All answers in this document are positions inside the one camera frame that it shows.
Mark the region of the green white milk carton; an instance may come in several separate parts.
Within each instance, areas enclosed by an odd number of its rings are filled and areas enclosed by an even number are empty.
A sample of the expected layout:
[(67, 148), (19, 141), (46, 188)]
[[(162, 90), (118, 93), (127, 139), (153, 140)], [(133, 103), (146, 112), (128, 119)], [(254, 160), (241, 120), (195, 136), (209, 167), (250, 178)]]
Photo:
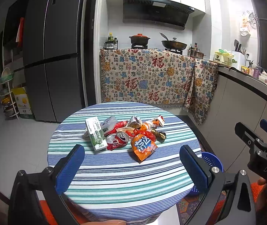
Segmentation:
[(106, 149), (108, 145), (104, 137), (104, 132), (101, 128), (101, 123), (99, 122), (98, 118), (87, 118), (85, 124), (94, 151)]

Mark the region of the orange snack bag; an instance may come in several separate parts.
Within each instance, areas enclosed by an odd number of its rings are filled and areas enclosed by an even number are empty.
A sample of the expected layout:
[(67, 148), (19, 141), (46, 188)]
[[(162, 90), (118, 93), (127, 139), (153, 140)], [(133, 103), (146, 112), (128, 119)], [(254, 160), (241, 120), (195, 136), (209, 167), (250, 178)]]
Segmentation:
[(151, 156), (157, 149), (155, 142), (141, 133), (131, 140), (131, 146), (140, 162)]

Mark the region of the clear plastic box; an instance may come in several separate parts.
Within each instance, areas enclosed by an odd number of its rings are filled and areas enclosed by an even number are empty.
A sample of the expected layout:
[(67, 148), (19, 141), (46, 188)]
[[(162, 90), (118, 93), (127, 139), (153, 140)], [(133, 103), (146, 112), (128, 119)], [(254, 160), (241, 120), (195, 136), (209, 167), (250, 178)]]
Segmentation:
[(116, 123), (117, 123), (117, 119), (115, 116), (112, 115), (101, 123), (101, 129), (106, 134), (115, 127)]

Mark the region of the long red snack wrapper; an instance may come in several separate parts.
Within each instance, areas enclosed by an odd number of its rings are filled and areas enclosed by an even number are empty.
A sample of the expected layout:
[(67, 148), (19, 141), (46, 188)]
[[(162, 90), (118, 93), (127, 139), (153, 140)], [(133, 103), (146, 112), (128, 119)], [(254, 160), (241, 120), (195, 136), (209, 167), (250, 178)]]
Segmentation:
[(119, 121), (118, 123), (116, 123), (116, 124), (114, 125), (114, 127), (113, 127), (112, 130), (110, 130), (110, 131), (104, 133), (104, 136), (108, 136), (108, 135), (110, 135), (110, 134), (115, 134), (115, 133), (117, 133), (117, 129), (118, 129), (118, 128), (123, 128), (123, 127), (125, 127), (126, 125), (127, 125), (127, 121)]

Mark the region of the orange white wrapper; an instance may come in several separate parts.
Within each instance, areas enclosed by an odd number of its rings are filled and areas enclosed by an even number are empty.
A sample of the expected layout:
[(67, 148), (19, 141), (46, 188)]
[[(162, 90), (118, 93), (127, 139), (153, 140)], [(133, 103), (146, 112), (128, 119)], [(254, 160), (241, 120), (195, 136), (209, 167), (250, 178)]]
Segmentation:
[(141, 124), (140, 130), (142, 131), (151, 131), (151, 129), (156, 128), (160, 122), (157, 119), (147, 120)]

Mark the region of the beige bread wrapper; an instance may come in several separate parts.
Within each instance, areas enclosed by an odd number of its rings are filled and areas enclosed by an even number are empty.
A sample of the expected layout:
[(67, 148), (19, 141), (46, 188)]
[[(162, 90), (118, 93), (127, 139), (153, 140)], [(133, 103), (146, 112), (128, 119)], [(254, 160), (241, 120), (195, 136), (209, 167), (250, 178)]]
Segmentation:
[(135, 128), (133, 128), (133, 127), (121, 127), (121, 128), (117, 128), (116, 130), (117, 130), (117, 132), (126, 132), (126, 131), (129, 131), (129, 132), (131, 132), (133, 134)]

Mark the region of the blue plastic trash basket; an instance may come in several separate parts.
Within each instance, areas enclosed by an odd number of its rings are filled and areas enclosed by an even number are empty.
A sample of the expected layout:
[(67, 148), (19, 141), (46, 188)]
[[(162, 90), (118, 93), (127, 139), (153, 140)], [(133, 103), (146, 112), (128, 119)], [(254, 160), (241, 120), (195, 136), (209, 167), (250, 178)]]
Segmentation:
[[(219, 160), (217, 156), (210, 152), (202, 152), (201, 153), (202, 159), (210, 166), (210, 167), (217, 167), (221, 172), (224, 172), (223, 164)], [(199, 194), (199, 191), (197, 190), (196, 186), (194, 186), (190, 193), (192, 196), (196, 196)]]

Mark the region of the white knife block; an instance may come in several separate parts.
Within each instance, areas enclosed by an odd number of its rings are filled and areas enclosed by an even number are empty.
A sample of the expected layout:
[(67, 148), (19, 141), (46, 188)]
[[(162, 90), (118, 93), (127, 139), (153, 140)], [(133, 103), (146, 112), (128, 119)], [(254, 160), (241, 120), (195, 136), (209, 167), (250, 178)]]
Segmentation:
[(233, 58), (231, 59), (232, 66), (241, 71), (242, 66), (245, 66), (245, 53), (246, 50), (242, 47), (242, 44), (238, 40), (234, 40), (234, 50), (232, 51)]

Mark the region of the blue striped tablecloth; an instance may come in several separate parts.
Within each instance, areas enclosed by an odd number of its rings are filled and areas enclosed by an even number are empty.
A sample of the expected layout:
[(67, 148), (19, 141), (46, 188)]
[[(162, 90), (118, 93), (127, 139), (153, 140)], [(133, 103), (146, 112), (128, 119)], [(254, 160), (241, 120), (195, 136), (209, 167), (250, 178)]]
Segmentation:
[[(97, 117), (104, 121), (115, 116), (118, 121), (138, 116), (143, 121), (164, 118), (160, 128), (166, 134), (156, 151), (139, 162), (132, 147), (94, 151), (84, 139), (85, 121)], [(85, 158), (65, 195), (91, 221), (120, 219), (128, 224), (153, 222), (193, 188), (193, 182), (179, 158), (183, 145), (201, 154), (198, 139), (180, 118), (161, 108), (133, 102), (102, 103), (81, 109), (67, 117), (54, 131), (47, 153), (50, 166), (80, 144)]]

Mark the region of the dark brown wrapper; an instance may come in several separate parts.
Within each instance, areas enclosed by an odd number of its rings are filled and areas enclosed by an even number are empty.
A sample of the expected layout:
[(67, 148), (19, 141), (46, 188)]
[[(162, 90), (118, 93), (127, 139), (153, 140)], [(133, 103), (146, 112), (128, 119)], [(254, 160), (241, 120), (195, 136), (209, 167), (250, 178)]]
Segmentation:
[(156, 139), (159, 142), (164, 142), (165, 141), (165, 139), (166, 139), (166, 133), (157, 131), (154, 128), (151, 130), (151, 132), (152, 132), (152, 134), (156, 137)]

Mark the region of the patterned floral cloth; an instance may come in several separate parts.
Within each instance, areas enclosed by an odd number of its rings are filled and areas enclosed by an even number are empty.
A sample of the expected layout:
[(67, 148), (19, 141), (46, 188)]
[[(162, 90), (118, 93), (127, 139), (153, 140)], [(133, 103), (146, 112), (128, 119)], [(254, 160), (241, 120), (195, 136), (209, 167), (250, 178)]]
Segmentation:
[(101, 100), (182, 107), (202, 125), (218, 80), (215, 62), (160, 49), (101, 49)]

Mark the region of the red plastic bag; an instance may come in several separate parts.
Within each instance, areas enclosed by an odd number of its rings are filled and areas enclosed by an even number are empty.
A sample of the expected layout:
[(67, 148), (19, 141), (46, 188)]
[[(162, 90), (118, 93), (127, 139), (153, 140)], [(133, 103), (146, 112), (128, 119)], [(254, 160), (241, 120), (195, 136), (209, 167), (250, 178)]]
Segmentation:
[(156, 141), (156, 137), (152, 132), (146, 131), (146, 130), (126, 130), (125, 131), (128, 135), (129, 138), (132, 140), (135, 136), (137, 136), (138, 134), (142, 134), (144, 136), (146, 136), (147, 138), (149, 138), (151, 141), (155, 142)]

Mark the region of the black condiment rack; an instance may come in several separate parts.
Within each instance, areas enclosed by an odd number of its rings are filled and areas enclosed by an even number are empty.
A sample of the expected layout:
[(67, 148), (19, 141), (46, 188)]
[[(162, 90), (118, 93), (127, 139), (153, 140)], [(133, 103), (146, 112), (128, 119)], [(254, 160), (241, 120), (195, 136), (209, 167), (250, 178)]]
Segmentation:
[(105, 50), (117, 50), (118, 49), (118, 39), (114, 37), (112, 33), (109, 33), (107, 41), (104, 43)]

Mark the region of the black range hood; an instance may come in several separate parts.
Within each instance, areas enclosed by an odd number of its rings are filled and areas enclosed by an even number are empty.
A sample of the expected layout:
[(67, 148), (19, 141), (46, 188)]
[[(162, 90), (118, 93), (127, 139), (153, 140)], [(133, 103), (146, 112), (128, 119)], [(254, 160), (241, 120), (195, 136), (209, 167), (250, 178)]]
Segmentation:
[(144, 20), (185, 28), (193, 7), (171, 0), (123, 0), (123, 19)]

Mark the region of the dark grey refrigerator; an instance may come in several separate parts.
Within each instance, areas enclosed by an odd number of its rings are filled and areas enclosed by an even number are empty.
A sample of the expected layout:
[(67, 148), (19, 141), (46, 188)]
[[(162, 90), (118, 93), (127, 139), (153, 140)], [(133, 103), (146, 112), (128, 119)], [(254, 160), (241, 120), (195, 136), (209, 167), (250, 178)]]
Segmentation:
[(62, 122), (84, 106), (83, 0), (29, 0), (23, 40), (27, 94), (37, 121)]

